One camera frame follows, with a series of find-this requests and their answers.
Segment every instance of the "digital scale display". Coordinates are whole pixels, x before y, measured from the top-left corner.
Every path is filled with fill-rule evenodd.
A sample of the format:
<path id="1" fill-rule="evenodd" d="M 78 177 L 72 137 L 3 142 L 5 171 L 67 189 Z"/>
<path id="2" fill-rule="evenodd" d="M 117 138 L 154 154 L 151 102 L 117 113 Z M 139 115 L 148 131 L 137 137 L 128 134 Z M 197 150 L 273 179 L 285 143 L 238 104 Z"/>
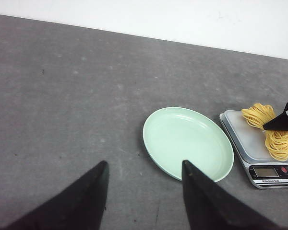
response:
<path id="1" fill-rule="evenodd" d="M 279 177 L 275 168 L 255 168 L 254 171 L 257 177 Z"/>

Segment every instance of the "kitchen scale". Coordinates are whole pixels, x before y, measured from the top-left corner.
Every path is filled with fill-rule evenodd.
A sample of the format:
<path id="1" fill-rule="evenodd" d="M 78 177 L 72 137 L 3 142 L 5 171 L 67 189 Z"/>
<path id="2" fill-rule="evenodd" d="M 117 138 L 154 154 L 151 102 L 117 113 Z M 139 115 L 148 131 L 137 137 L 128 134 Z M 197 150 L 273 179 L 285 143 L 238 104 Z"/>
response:
<path id="1" fill-rule="evenodd" d="M 270 156 L 262 130 L 248 125 L 241 111 L 227 110 L 220 114 L 220 121 L 255 187 L 288 187 L 288 160 L 277 161 Z"/>

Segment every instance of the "plate rim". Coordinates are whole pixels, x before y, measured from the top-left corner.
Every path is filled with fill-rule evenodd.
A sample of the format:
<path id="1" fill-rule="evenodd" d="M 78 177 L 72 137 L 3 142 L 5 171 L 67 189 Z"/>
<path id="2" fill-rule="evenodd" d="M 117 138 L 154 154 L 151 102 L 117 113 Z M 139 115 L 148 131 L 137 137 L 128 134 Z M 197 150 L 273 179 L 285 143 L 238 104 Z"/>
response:
<path id="1" fill-rule="evenodd" d="M 147 127 L 147 122 L 148 122 L 148 120 L 149 120 L 155 113 L 160 112 L 160 111 L 162 111 L 162 110 L 166 110 L 166 109 L 181 109 L 181 110 L 188 110 L 188 111 L 191 111 L 191 112 L 193 112 L 193 113 L 196 113 L 197 115 L 202 116 L 202 117 L 204 117 L 205 119 L 207 119 L 207 120 L 209 120 L 210 122 L 212 122 L 212 124 L 214 124 L 214 125 L 221 131 L 221 133 L 223 133 L 223 135 L 226 137 L 227 143 L 229 144 L 230 149 L 231 149 L 231 151 L 230 151 L 230 153 L 231 153 L 231 154 L 230 154 L 230 156 L 231 156 L 231 163 L 230 163 L 230 167 L 229 167 L 229 169 L 227 170 L 227 172 L 226 172 L 223 176 L 221 176 L 220 178 L 217 178 L 216 180 L 214 180 L 214 182 L 218 182 L 218 181 L 224 179 L 224 178 L 230 173 L 230 171 L 231 171 L 231 169 L 232 169 L 232 167 L 233 167 L 233 164 L 234 164 L 234 151 L 233 151 L 233 147 L 232 147 L 232 145 L 231 145 L 230 140 L 228 139 L 228 137 L 227 137 L 227 135 L 225 134 L 225 132 L 224 132 L 213 120 L 211 120 L 211 119 L 208 118 L 207 116 L 205 116 L 205 115 L 203 115 L 203 114 L 201 114 L 201 113 L 199 113 L 199 112 L 197 112 L 197 111 L 194 111 L 194 110 L 188 109 L 188 108 L 176 107 L 176 106 L 160 108 L 160 109 L 152 112 L 152 113 L 147 117 L 147 119 L 145 120 L 145 123 L 144 123 L 144 125 L 143 125 L 143 130 L 142 130 L 142 137 L 143 137 L 143 142 L 144 142 L 146 151 L 147 151 L 148 155 L 150 156 L 150 158 L 153 160 L 153 162 L 154 162 L 162 171 L 164 171 L 166 174 L 168 174 L 169 176 L 171 176 L 171 177 L 173 177 L 173 178 L 181 181 L 181 178 L 176 177 L 175 175 L 171 174 L 170 172 L 168 172 L 166 169 L 164 169 L 163 167 L 161 167 L 161 165 L 159 165 L 159 164 L 155 161 L 155 159 L 152 157 L 151 153 L 149 152 L 149 150 L 148 150 L 148 148 L 147 148 L 147 144 L 146 144 L 146 140 L 145 140 L 145 135 L 144 135 L 144 133 L 145 133 L 145 130 L 147 130 L 146 127 Z"/>

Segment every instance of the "gray mat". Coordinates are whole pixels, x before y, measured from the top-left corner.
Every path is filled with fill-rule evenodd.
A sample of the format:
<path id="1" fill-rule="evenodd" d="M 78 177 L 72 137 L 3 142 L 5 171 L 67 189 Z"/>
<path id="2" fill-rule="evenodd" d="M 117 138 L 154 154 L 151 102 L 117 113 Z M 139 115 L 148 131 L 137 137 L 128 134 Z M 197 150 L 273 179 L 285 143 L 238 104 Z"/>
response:
<path id="1" fill-rule="evenodd" d="M 0 226 L 106 160 L 101 229 L 187 230 L 181 183 L 143 146 L 145 119 L 182 106 L 220 125 L 227 109 L 287 101 L 288 60 L 0 16 Z M 256 189 L 237 159 L 218 184 L 288 226 L 288 189 Z"/>

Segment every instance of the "light green plate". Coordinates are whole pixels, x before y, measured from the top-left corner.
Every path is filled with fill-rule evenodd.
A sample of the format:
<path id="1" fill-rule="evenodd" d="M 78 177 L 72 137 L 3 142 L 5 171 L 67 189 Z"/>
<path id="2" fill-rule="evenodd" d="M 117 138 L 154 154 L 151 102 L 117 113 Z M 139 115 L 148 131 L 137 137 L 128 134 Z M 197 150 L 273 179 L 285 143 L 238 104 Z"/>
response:
<path id="1" fill-rule="evenodd" d="M 229 139 L 212 120 L 190 109 L 169 107 L 152 113 L 143 139 L 153 161 L 181 180 L 181 163 L 189 160 L 215 182 L 230 172 L 234 154 Z"/>

